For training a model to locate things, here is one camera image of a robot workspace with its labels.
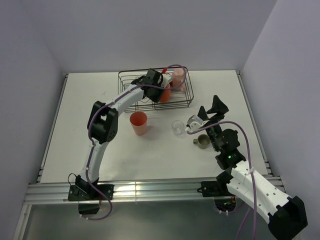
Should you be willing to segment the orange mug white inside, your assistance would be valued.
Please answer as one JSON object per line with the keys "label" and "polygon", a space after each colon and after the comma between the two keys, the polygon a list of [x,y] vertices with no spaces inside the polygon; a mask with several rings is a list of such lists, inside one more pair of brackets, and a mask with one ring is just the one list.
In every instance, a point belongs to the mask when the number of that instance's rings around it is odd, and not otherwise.
{"label": "orange mug white inside", "polygon": [[163,94],[161,95],[159,102],[160,103],[166,103],[169,101],[170,97],[171,97],[171,90],[170,90],[170,84],[168,83],[166,85],[166,90],[164,90]]}

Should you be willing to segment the pink ceramic mug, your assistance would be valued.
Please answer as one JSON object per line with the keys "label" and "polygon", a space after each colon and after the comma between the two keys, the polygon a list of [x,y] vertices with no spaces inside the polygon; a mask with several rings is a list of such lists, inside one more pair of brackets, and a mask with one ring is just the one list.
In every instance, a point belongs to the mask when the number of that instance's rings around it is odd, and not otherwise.
{"label": "pink ceramic mug", "polygon": [[171,86],[176,90],[180,90],[181,92],[185,92],[186,84],[183,83],[186,74],[183,68],[177,68],[172,73],[172,82]]}

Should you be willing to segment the salmon plastic tumbler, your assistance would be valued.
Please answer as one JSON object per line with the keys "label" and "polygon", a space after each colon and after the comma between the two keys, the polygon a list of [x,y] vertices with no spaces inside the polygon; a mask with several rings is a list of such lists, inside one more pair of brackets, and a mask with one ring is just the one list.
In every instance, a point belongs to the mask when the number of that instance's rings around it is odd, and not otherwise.
{"label": "salmon plastic tumbler", "polygon": [[142,136],[147,130],[147,115],[142,111],[136,111],[130,115],[129,121],[136,135]]}

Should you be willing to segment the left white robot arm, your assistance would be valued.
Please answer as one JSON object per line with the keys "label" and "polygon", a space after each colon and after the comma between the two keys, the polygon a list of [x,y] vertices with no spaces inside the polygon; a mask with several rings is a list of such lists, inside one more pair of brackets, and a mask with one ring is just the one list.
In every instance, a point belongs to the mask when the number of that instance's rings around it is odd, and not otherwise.
{"label": "left white robot arm", "polygon": [[157,71],[147,70],[145,75],[134,79],[130,85],[109,103],[96,101],[93,104],[87,124],[88,138],[91,141],[88,159],[75,178],[75,187],[86,200],[91,200],[98,193],[99,172],[108,144],[118,132],[119,116],[134,103],[148,98],[160,101],[167,85],[171,81],[165,77],[167,68]]}

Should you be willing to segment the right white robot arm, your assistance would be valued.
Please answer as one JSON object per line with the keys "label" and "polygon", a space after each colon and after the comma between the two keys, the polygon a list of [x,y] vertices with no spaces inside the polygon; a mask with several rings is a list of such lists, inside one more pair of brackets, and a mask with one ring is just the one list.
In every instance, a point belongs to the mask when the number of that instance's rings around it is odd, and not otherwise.
{"label": "right white robot arm", "polygon": [[251,157],[238,150],[238,131],[222,129],[226,124],[228,107],[217,95],[213,96],[209,110],[200,107],[191,125],[193,130],[205,130],[215,157],[223,170],[216,177],[216,190],[222,195],[240,198],[252,210],[253,216],[261,216],[271,234],[278,240],[292,240],[308,225],[305,204],[298,196],[291,197],[279,190],[253,168]]}

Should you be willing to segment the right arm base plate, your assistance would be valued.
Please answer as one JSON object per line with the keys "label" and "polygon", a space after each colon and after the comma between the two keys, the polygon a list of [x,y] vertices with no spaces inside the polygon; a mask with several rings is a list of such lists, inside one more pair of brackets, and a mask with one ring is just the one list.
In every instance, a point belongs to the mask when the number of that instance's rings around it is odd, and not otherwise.
{"label": "right arm base plate", "polygon": [[231,180],[211,180],[202,181],[201,187],[197,189],[197,192],[205,197],[231,197],[232,195],[240,196],[244,194],[248,189],[240,184],[232,183]]}

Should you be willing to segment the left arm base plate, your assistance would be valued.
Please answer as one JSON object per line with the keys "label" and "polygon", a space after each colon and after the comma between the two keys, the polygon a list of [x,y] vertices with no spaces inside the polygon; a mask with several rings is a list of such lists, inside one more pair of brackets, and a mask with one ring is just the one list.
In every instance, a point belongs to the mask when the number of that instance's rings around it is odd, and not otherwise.
{"label": "left arm base plate", "polygon": [[[113,199],[114,185],[113,184],[98,184],[95,186],[101,193],[103,193],[109,200]],[[98,191],[88,185],[85,190],[82,190],[76,185],[71,185],[67,200],[70,202],[75,201],[98,201],[106,200]]]}

